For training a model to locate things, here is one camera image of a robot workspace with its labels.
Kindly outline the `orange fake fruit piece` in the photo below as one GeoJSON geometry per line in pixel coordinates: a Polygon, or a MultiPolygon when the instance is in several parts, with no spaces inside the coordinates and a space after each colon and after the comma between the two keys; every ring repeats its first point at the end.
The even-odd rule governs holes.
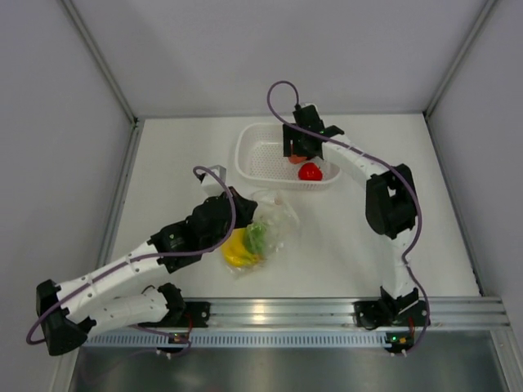
{"type": "Polygon", "coordinates": [[[308,157],[307,156],[298,156],[296,154],[291,154],[289,157],[288,157],[288,161],[293,164],[293,165],[297,165],[297,164],[300,164],[300,163],[304,163],[305,161],[308,160],[308,157]]]}

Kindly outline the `green fake grapes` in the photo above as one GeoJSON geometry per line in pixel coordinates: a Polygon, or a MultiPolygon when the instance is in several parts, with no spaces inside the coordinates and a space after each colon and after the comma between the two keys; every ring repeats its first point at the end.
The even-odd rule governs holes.
{"type": "Polygon", "coordinates": [[[268,225],[262,221],[255,221],[244,231],[243,243],[245,248],[254,254],[262,254],[266,249],[268,225]]]}

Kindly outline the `clear zip top bag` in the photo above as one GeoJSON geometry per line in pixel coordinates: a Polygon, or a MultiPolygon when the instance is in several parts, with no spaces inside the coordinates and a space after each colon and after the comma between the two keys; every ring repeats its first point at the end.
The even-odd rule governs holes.
{"type": "Polygon", "coordinates": [[[297,213],[281,191],[274,189],[258,190],[252,194],[252,199],[257,202],[253,222],[262,221],[268,225],[266,249],[264,251],[265,259],[254,267],[236,269],[229,267],[223,258],[227,268],[237,276],[260,269],[269,259],[274,257],[276,252],[279,252],[285,246],[288,239],[298,231],[300,225],[297,213]]]}

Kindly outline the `red fake tomato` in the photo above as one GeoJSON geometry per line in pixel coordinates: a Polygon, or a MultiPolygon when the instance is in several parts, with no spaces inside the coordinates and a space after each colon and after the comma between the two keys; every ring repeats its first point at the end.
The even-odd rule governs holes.
{"type": "Polygon", "coordinates": [[[323,172],[313,162],[307,162],[300,166],[298,173],[298,179],[303,181],[322,181],[323,172]]]}

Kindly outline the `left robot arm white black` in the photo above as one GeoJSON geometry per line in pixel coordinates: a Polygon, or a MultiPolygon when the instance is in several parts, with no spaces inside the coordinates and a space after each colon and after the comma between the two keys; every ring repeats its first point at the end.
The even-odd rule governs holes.
{"type": "Polygon", "coordinates": [[[180,289],[168,281],[170,275],[201,261],[252,224],[257,208],[257,202],[229,188],[120,259],[67,282],[41,282],[36,287],[41,343],[50,356],[60,356],[121,327],[176,326],[186,303],[180,289]]]}

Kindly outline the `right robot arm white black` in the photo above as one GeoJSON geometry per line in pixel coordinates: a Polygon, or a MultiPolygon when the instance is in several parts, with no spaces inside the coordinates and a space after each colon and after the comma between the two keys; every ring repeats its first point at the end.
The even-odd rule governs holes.
{"type": "Polygon", "coordinates": [[[364,189],[364,216],[387,249],[379,259],[378,299],[355,303],[355,322],[379,327],[426,327],[426,293],[413,277],[407,255],[420,237],[420,206],[410,168],[392,166],[353,145],[345,132],[325,126],[313,104],[296,104],[294,121],[283,123],[284,155],[320,158],[364,189]]]}

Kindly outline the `yellow fake bananas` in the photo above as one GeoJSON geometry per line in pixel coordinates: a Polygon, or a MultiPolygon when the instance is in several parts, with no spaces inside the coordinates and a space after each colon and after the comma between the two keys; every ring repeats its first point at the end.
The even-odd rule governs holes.
{"type": "Polygon", "coordinates": [[[235,229],[232,235],[221,245],[221,254],[229,267],[247,269],[264,261],[264,252],[254,254],[249,252],[243,243],[245,229],[235,229]]]}

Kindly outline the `white perforated plastic basket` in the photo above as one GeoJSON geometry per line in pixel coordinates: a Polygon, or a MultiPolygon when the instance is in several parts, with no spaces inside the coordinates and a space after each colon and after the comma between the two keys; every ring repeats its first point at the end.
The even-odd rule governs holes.
{"type": "Polygon", "coordinates": [[[282,127],[275,123],[254,123],[239,134],[235,146],[235,168],[250,185],[261,188],[320,191],[333,185],[341,171],[319,158],[311,160],[323,175],[321,180],[301,180],[299,164],[283,156],[282,127]]]}

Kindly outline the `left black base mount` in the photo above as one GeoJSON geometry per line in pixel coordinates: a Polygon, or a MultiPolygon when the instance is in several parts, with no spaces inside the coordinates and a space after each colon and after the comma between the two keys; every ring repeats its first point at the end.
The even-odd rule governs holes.
{"type": "Polygon", "coordinates": [[[207,301],[188,301],[183,310],[177,311],[172,321],[178,328],[207,328],[210,319],[211,303],[207,301]]]}

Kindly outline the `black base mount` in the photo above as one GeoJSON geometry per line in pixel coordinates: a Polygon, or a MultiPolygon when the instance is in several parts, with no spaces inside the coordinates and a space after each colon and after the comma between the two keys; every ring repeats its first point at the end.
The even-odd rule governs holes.
{"type": "Polygon", "coordinates": [[[357,301],[354,311],[356,325],[367,330],[407,325],[406,318],[399,315],[399,310],[384,300],[357,301]]]}
{"type": "Polygon", "coordinates": [[[207,328],[210,319],[211,303],[207,301],[188,301],[183,310],[177,311],[172,321],[178,328],[207,328]]]}

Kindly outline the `aluminium mounting rail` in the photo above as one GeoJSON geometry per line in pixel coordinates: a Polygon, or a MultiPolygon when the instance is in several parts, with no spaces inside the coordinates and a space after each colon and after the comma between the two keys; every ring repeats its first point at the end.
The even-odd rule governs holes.
{"type": "MultiPolygon", "coordinates": [[[[208,327],[352,328],[354,304],[362,298],[210,298],[208,327]]],[[[429,300],[431,327],[448,330],[498,329],[510,326],[495,297],[437,297],[429,300]]]]}

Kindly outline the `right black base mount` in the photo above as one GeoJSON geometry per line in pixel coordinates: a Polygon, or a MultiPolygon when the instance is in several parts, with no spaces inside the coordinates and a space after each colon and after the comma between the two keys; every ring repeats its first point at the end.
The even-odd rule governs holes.
{"type": "Polygon", "coordinates": [[[367,330],[407,325],[406,318],[399,315],[399,310],[384,300],[357,301],[354,311],[356,325],[367,330]]]}

